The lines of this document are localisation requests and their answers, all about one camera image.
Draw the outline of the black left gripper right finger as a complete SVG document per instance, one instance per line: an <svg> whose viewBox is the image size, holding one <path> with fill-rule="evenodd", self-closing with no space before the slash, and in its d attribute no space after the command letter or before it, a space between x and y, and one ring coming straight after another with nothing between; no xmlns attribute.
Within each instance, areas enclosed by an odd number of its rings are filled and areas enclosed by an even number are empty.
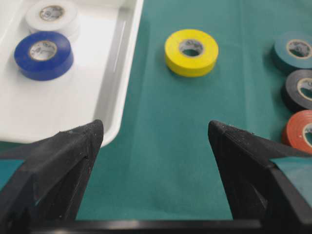
<svg viewBox="0 0 312 234"><path fill-rule="evenodd" d="M276 160L311 155L223 122L208 124L212 148L230 210L242 231L309 234L312 207Z"/></svg>

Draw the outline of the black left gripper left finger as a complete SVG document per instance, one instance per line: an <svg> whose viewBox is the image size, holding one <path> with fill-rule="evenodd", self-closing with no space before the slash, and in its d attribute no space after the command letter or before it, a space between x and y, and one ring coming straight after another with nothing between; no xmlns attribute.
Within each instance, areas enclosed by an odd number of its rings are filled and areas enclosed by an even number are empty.
<svg viewBox="0 0 312 234"><path fill-rule="evenodd" d="M20 161L0 191L0 231L22 232L35 223L77 216L103 141L95 120L1 153L1 168Z"/></svg>

